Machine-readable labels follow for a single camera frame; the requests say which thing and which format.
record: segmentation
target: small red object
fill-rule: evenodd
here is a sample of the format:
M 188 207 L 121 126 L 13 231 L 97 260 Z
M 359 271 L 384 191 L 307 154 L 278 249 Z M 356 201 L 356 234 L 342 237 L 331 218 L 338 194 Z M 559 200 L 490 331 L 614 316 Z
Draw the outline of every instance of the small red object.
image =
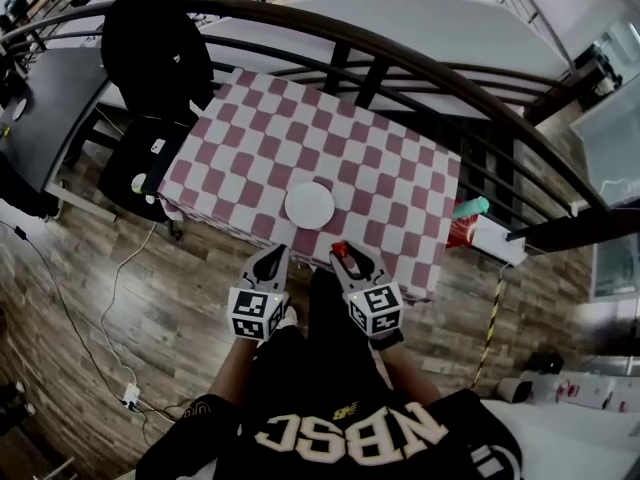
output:
M 338 258 L 346 258 L 349 256 L 349 247 L 344 242 L 336 242 L 331 245 L 331 252 Z

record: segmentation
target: checkered tablecloth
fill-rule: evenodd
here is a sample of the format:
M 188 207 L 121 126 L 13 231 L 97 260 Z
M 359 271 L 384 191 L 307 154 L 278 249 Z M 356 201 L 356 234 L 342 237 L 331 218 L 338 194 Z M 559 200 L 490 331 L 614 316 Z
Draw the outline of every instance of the checkered tablecloth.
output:
M 161 186 L 176 210 L 257 245 L 329 264 L 348 239 L 381 254 L 407 297 L 430 299 L 444 252 L 460 158 L 352 103 L 236 70 L 195 125 Z M 287 218 L 287 190 L 326 186 L 336 210 L 319 231 Z

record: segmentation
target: desk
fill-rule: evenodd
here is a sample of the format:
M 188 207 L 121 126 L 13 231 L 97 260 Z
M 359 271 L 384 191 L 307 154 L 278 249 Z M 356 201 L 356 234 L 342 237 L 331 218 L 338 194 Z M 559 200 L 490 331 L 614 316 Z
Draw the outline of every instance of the desk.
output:
M 14 98 L 0 121 L 11 128 L 0 140 L 15 171 L 38 192 L 50 194 L 111 222 L 115 215 L 54 184 L 69 146 L 105 89 L 108 78 L 99 49 L 56 48 L 42 53 L 27 78 L 27 107 L 12 119 Z
M 342 239 L 380 253 L 410 300 L 440 272 L 460 158 L 380 115 L 312 88 L 236 70 L 191 130 L 159 189 L 176 208 L 260 246 L 291 247 L 327 267 Z M 316 181 L 336 210 L 321 230 L 297 228 L 287 190 Z

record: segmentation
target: chair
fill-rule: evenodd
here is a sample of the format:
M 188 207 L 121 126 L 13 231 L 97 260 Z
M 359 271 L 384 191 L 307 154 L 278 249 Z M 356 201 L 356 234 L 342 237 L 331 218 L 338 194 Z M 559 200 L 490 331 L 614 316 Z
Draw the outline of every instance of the chair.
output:
M 107 162 L 98 188 L 118 206 L 166 222 L 160 202 L 150 205 L 145 196 L 156 196 L 197 121 L 189 102 L 204 109 L 213 98 L 209 52 L 195 24 L 173 0 L 116 0 L 105 16 L 101 48 L 109 79 L 135 119 Z M 151 151 L 157 139 L 165 141 L 159 154 Z M 143 194 L 131 187 L 139 174 L 147 175 Z

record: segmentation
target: wooden floor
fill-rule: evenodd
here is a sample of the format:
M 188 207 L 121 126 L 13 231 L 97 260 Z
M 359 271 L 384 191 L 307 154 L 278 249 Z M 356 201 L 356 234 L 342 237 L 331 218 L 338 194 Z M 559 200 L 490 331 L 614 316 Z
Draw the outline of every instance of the wooden floor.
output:
M 88 152 L 66 178 L 75 192 L 109 207 L 94 189 L 109 153 Z M 139 247 L 151 224 L 126 213 L 107 224 L 72 208 L 60 221 L 44 224 L 1 202 L 0 219 L 21 226 L 48 259 L 110 388 L 122 394 L 131 376 L 109 354 L 98 321 L 111 299 L 116 266 Z M 106 321 L 122 361 L 137 374 L 142 400 L 155 407 L 185 402 L 211 384 L 232 342 L 224 310 L 228 288 L 256 250 L 204 224 L 184 229 L 184 240 L 175 243 L 158 226 L 146 250 L 123 269 Z M 529 258 L 505 271 L 506 292 L 479 393 L 490 394 L 498 379 L 518 371 L 540 348 L 557 347 L 569 362 L 578 360 L 587 344 L 579 338 L 574 310 L 587 301 L 590 265 L 591 250 L 585 249 Z M 499 269 L 473 250 L 448 250 L 435 300 L 407 312 L 406 345 L 446 393 L 471 383 Z M 310 271 L 292 265 L 289 274 L 293 301 L 305 306 Z M 126 411 L 105 388 L 40 258 L 1 225 L 0 305 L 9 327 L 0 365 L 23 380 L 38 410 L 27 428 L 63 456 L 75 456 L 83 478 L 115 478 L 135 467 L 147 448 L 144 418 Z M 154 442 L 170 424 L 148 417 L 146 434 Z

